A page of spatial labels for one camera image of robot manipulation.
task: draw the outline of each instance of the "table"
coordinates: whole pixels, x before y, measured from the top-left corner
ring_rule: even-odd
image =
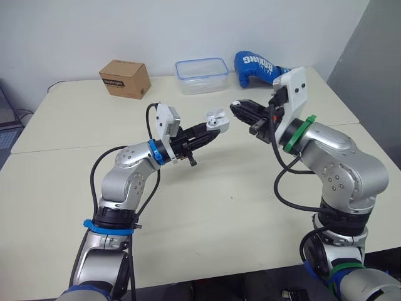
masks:
[[[316,75],[309,69],[308,78],[311,74],[312,78]],[[163,94],[156,87],[169,91],[169,81],[169,77],[165,81],[152,79],[153,93]],[[379,195],[368,222],[367,252],[400,246],[400,235],[393,221],[398,219],[401,210],[400,202],[396,202],[401,193],[401,172],[357,123],[355,116],[320,81],[316,75],[316,86],[308,82],[316,107],[309,103],[304,117],[315,113],[320,122],[336,124],[338,115],[338,120],[344,124],[333,125],[333,128],[353,137],[361,150],[378,157],[390,173],[389,187]],[[67,84],[55,89],[64,89]],[[79,91],[95,93],[98,84],[97,81],[72,83],[72,87],[77,86],[82,86]],[[226,105],[239,98],[262,102],[268,90],[262,86],[252,90],[235,90],[234,87],[209,94],[207,98],[194,95],[188,101],[171,92],[172,96],[166,93],[163,101],[177,107],[186,127],[203,121],[204,109]],[[22,142],[16,147],[20,153],[14,150],[0,172],[4,208],[0,211],[0,226],[4,229],[0,241],[2,300],[56,297],[68,286],[73,260],[85,231],[81,223],[92,211],[89,187],[92,164],[113,146],[147,140],[144,120],[115,116],[126,114],[127,117],[131,113],[142,116],[144,103],[108,96],[108,100],[103,99],[97,107],[98,115],[91,115],[94,101],[88,94],[91,105],[83,102],[79,110],[75,108],[80,113],[69,121],[71,131],[78,130],[77,124],[88,124],[88,127],[71,134],[65,111],[74,112],[74,101],[61,110],[57,119],[48,108],[53,105],[49,102],[57,102],[49,98],[52,93],[21,136],[19,142]],[[143,101],[148,104],[156,99],[145,97]],[[109,120],[102,106],[109,110]],[[48,122],[51,120],[47,127],[54,126],[62,134],[41,130],[39,125],[44,125],[47,117]],[[110,120],[120,128],[120,131],[115,129],[115,135],[111,132],[107,135],[112,137],[90,135],[91,130],[96,131],[95,124],[106,130],[102,122]],[[195,167],[180,161],[162,168],[159,190],[141,216],[143,229],[134,235],[137,287],[301,263],[298,244],[312,229],[311,213],[287,208],[274,197],[273,181],[280,168],[269,145],[249,135],[248,126],[232,118],[230,129],[207,147],[196,150],[194,157],[198,161]],[[99,165],[95,176],[97,189],[113,161],[114,155],[109,155]],[[147,181],[144,195],[152,189],[154,181],[155,175]],[[317,177],[288,174],[280,187],[284,197],[300,204],[317,206],[320,202],[321,183]]]
[[[307,68],[307,80],[311,88],[308,89],[309,102],[303,111],[304,119],[313,113],[326,125],[358,122],[314,69]],[[235,73],[229,75],[227,90],[189,96],[181,94],[175,77],[153,77],[150,81],[152,87],[141,100],[111,96],[101,80],[57,84],[11,152],[132,144],[147,139],[143,130],[144,112],[152,102],[175,107],[182,126],[189,127],[194,122],[203,122],[205,113],[212,108],[229,110],[229,104],[235,100],[253,99],[267,105],[272,93],[271,85],[261,81],[252,88],[241,88]]]

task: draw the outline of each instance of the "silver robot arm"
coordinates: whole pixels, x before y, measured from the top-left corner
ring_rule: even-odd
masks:
[[[305,121],[299,119],[308,95],[304,68],[275,79],[273,87],[268,107],[240,100],[230,108],[239,120],[250,125],[252,135],[272,143],[279,162],[281,145],[322,181],[319,208],[286,200],[285,203],[276,194],[288,206],[316,212],[314,230],[302,239],[300,246],[308,271],[324,281],[341,300],[401,300],[400,282],[363,266],[368,235],[365,225],[377,194],[387,187],[386,168],[377,158],[359,150],[349,136],[315,122],[315,116]],[[294,171],[283,162],[282,165],[284,170],[275,182],[277,191],[278,181],[286,171],[310,173]]]
[[[127,292],[129,279],[135,297],[135,282],[130,275],[132,254],[127,249],[132,251],[133,230],[142,227],[137,222],[157,188],[159,169],[185,158],[196,165],[192,151],[214,140],[229,126],[224,111],[219,109],[207,112],[207,122],[183,130],[174,108],[161,103],[153,106],[157,108],[155,123],[160,140],[117,148],[121,150],[113,169],[103,179],[94,217],[84,222],[88,229],[73,265],[70,287],[58,301],[117,300]],[[158,172],[157,185],[138,210],[146,180],[153,172]]]

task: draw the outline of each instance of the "cardboard box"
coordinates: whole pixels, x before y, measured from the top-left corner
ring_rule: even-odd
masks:
[[[112,60],[99,74],[111,95],[141,99],[150,88],[144,63]]]

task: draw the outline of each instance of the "plastic container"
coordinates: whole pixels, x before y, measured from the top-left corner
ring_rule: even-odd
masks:
[[[175,69],[184,95],[221,91],[228,86],[228,69],[221,58],[178,61]]]

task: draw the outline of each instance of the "black cable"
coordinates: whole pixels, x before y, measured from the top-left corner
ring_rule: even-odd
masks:
[[[288,164],[288,169],[290,169],[291,167],[293,167],[299,160],[301,159],[301,156],[298,155],[296,156],[296,158]],[[276,180],[274,181],[274,186],[273,186],[273,190],[274,190],[274,194],[276,195],[276,197],[279,199],[279,201],[281,201],[284,205],[287,205],[291,208],[294,209],[298,209],[298,210],[302,210],[302,211],[310,211],[310,212],[323,212],[329,215],[333,215],[333,213],[325,208],[319,208],[319,207],[307,207],[307,206],[302,206],[302,205],[298,205],[298,204],[294,204],[290,201],[287,201],[285,198],[283,198],[280,195],[280,192],[278,191],[278,184],[281,180],[281,178],[283,177],[283,175],[287,172],[286,169],[283,169],[276,177]]]
[[[271,146],[273,147],[273,152],[274,152],[274,155],[276,156],[277,161],[280,163],[281,167],[283,169],[285,169],[285,171],[288,171],[292,174],[315,174],[313,171],[296,171],[294,169],[291,169],[290,166],[287,166],[284,163],[283,159],[280,156],[280,152],[278,150],[275,132],[276,132],[276,129],[274,126],[274,104],[270,103],[269,104],[269,135],[270,135]]]
[[[146,128],[148,129],[148,135],[150,139],[153,139],[152,137],[152,132],[150,131],[150,125],[149,125],[149,111],[152,107],[155,107],[157,109],[157,105],[158,103],[151,103],[150,105],[148,105],[148,107],[146,108]]]
[[[303,262],[306,261],[305,254],[303,253],[303,248],[304,248],[304,246],[305,246],[306,240],[308,240],[308,238],[312,237],[312,236],[315,235],[315,234],[318,234],[318,233],[321,233],[321,232],[324,232],[324,231],[329,230],[329,229],[330,229],[330,226],[331,226],[331,225],[329,225],[329,226],[324,226],[324,227],[317,228],[317,229],[314,229],[314,230],[308,232],[308,233],[302,238],[301,243],[299,243],[299,255],[301,255],[301,259],[302,259]]]
[[[33,115],[33,113],[31,113],[31,112],[25,113],[24,115],[19,117],[19,119],[21,120],[22,118],[24,118],[25,116],[28,116],[28,115]]]
[[[146,118],[146,128],[148,130],[148,135],[149,139],[153,139],[152,137],[152,132],[150,131],[150,125],[149,125],[149,111],[152,107],[155,107],[157,109],[157,103],[151,103],[148,105],[146,108],[146,113],[145,113],[145,118]],[[141,206],[139,209],[138,213],[135,215],[135,219],[133,221],[133,228],[135,228],[135,225],[138,223],[139,216],[142,214],[144,211],[145,207],[148,205],[150,202],[151,198],[153,195],[156,193],[156,190],[160,184],[160,169],[157,171],[157,180],[155,187],[153,188],[152,192],[149,194],[148,198],[144,202],[144,204]],[[131,279],[131,301],[136,301],[137,300],[137,294],[136,294],[136,289],[135,289],[135,273],[133,269],[133,251],[132,251],[132,246],[133,246],[133,237],[132,235],[128,236],[128,259],[130,263],[130,279]]]
[[[72,269],[72,271],[71,271],[70,282],[69,282],[69,284],[68,284],[68,287],[72,287],[73,284],[74,284],[74,275],[75,275],[76,267],[78,266],[78,260],[80,259],[83,246],[85,245],[85,242],[86,242],[86,237],[88,237],[88,233],[89,233],[89,228],[86,229],[86,232],[85,232],[85,234],[83,235],[83,238],[82,238],[82,240],[81,240],[81,244],[80,244],[80,247],[79,247],[79,249],[78,249],[78,253],[77,253],[76,256],[75,256],[75,260],[74,260],[74,264],[73,264],[73,269]]]
[[[93,216],[92,216],[92,221],[95,220],[95,216],[98,212],[98,199],[96,197],[96,190],[95,190],[95,171],[96,168],[98,167],[100,161],[106,157],[109,153],[117,151],[119,149],[123,149],[125,146],[117,146],[113,147],[112,149],[109,149],[108,151],[104,152],[100,157],[96,160],[94,165],[92,166],[92,170],[90,171],[90,190],[92,192],[92,200],[93,200]]]
[[[135,274],[133,273],[133,251],[132,251],[133,239],[132,234],[128,236],[128,260],[130,263],[130,279],[131,279],[131,301],[137,300],[137,294],[135,291]]]
[[[153,195],[156,193],[156,190],[158,188],[160,184],[160,170],[157,171],[157,180],[156,180],[156,184],[155,187],[153,188],[152,192],[149,194],[148,198],[146,199],[146,201],[144,202],[144,204],[141,206],[141,208],[139,209],[136,217],[135,217],[135,223],[138,222],[139,220],[139,216],[142,214],[142,211],[144,211],[145,207],[148,205],[150,199],[153,197]]]
[[[34,114],[34,112],[33,112],[32,110],[28,110],[28,109],[26,109],[26,108],[19,108],[19,109],[17,110],[17,112],[20,112],[20,111],[22,111],[22,112],[28,112],[28,113]]]
[[[49,86],[49,87],[48,87],[48,93],[49,93],[51,87],[57,85],[58,83],[64,83],[64,82],[65,82],[65,80],[60,80],[60,81],[58,81],[58,82],[55,82],[55,83],[52,84],[51,86]]]

